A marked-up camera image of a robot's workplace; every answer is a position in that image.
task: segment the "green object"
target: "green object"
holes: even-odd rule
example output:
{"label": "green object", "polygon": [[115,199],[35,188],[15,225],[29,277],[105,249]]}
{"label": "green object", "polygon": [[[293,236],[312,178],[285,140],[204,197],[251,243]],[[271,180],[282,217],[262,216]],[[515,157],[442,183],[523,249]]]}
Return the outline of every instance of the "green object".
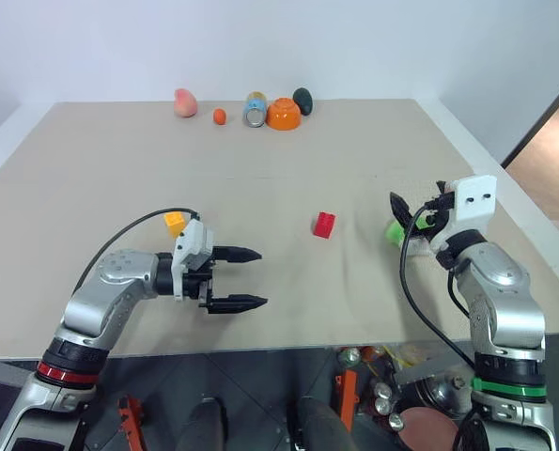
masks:
{"label": "green object", "polygon": [[546,386],[542,387],[518,387],[515,385],[506,385],[497,382],[486,382],[480,378],[474,378],[473,380],[474,390],[479,390],[480,392],[489,391],[496,393],[503,393],[505,395],[517,395],[522,397],[545,397],[546,396]]}
{"label": "green object", "polygon": [[[425,216],[421,216],[417,219],[417,228],[423,230],[424,228],[429,227],[432,227],[432,225],[427,223]],[[404,241],[404,227],[402,227],[398,221],[394,220],[385,230],[385,238],[391,244],[400,247],[400,244]]]}

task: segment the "white wall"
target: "white wall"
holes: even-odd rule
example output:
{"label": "white wall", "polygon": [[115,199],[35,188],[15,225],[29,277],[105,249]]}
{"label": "white wall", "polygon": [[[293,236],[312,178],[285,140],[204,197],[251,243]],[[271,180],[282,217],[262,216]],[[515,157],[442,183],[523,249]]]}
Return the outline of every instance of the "white wall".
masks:
{"label": "white wall", "polygon": [[559,0],[0,0],[15,101],[439,96],[502,160],[559,92]]}

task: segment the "wooden floor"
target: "wooden floor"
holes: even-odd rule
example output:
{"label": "wooden floor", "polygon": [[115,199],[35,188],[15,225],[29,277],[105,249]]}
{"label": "wooden floor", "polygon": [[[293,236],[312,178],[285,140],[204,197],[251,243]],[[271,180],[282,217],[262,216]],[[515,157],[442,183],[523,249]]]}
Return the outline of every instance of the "wooden floor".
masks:
{"label": "wooden floor", "polygon": [[559,109],[506,171],[550,219],[559,219]]}

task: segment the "orange bowl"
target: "orange bowl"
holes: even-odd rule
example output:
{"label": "orange bowl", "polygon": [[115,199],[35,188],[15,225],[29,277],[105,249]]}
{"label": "orange bowl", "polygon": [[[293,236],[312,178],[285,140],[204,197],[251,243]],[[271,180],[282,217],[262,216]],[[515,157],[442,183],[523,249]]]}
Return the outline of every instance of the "orange bowl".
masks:
{"label": "orange bowl", "polygon": [[281,97],[267,110],[267,125],[276,130],[292,130],[300,125],[302,114],[292,99]]}

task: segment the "small orange ball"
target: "small orange ball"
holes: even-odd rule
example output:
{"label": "small orange ball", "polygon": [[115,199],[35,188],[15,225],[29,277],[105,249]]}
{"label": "small orange ball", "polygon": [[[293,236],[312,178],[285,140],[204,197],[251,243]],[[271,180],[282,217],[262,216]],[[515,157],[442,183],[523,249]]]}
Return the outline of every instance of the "small orange ball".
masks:
{"label": "small orange ball", "polygon": [[226,113],[223,108],[217,108],[212,113],[212,119],[215,123],[219,125],[225,125],[226,122]]}

